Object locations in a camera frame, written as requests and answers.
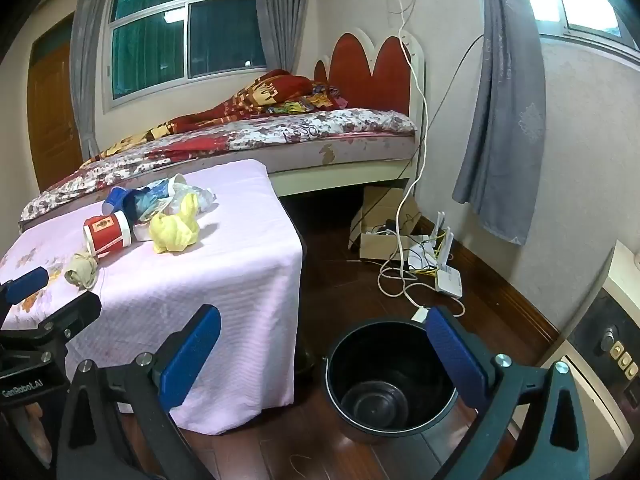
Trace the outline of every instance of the black bucket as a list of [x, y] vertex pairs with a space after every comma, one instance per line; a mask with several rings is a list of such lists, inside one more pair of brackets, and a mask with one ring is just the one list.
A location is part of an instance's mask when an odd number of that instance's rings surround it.
[[372, 320], [343, 336], [324, 387], [343, 433], [365, 442], [428, 430], [458, 398], [424, 326], [404, 319]]

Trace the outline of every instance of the wall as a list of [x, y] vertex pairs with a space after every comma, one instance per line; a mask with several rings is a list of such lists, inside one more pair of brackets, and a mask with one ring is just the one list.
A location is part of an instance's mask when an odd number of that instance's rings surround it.
[[[375, 43], [382, 41], [389, 25], [397, 27], [399, 21], [387, 9], [398, 10], [398, 4], [323, 0], [321, 54], [330, 53], [337, 38], [353, 27]], [[518, 248], [479, 228], [468, 206], [451, 199], [478, 91], [479, 45], [433, 118], [465, 50], [482, 33], [482, 0], [417, 0], [406, 29], [422, 44], [428, 73], [431, 117], [427, 170], [416, 194], [420, 209], [432, 220], [444, 210], [456, 238], [562, 328], [616, 238], [640, 250], [640, 72], [597, 50], [543, 41], [545, 156], [529, 240]]]
[[[38, 194], [27, 128], [27, 77], [31, 47], [42, 34], [74, 12], [76, 2], [77, 0], [43, 0], [20, 30], [0, 64], [0, 179], [11, 183], [11, 186], [5, 186], [2, 194], [0, 254], [4, 254], [18, 236], [17, 221], [22, 208]], [[311, 76], [318, 58], [316, 0], [309, 0], [307, 15], [298, 66], [299, 73]], [[256, 73], [222, 76], [156, 92], [113, 110], [104, 111], [100, 94], [101, 56], [102, 41], [98, 52], [95, 118], [97, 140], [101, 148], [172, 117], [211, 108], [258, 76]]]

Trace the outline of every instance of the clear plastic bag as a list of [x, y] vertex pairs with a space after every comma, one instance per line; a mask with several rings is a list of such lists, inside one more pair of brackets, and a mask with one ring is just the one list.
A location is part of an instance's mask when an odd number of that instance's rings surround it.
[[180, 211], [182, 199], [189, 193], [195, 193], [198, 197], [198, 214], [206, 213], [213, 208], [216, 196], [209, 189], [188, 186], [188, 184], [174, 183], [174, 195], [171, 202], [162, 210], [165, 215], [175, 215]]

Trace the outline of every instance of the bed headboard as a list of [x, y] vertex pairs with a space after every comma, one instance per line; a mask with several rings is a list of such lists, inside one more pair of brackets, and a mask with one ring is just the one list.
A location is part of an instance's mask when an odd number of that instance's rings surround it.
[[[417, 40], [402, 33], [402, 44], [424, 91], [424, 53]], [[314, 78], [340, 89], [353, 108], [395, 110], [411, 117], [422, 130], [424, 103], [412, 79], [398, 36], [389, 35], [377, 48], [359, 29], [343, 34], [331, 59], [316, 63]]]

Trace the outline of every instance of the gray curtain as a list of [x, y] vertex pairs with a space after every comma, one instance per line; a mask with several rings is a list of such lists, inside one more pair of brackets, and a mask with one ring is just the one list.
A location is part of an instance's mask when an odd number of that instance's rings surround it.
[[545, 67], [529, 0], [484, 0], [476, 111], [453, 192], [482, 226], [523, 245], [536, 205], [545, 143]]
[[270, 70], [293, 71], [305, 20], [307, 0], [255, 0], [264, 57]]
[[71, 104], [84, 160], [100, 153], [95, 140], [95, 69], [106, 1], [78, 0], [71, 29]]

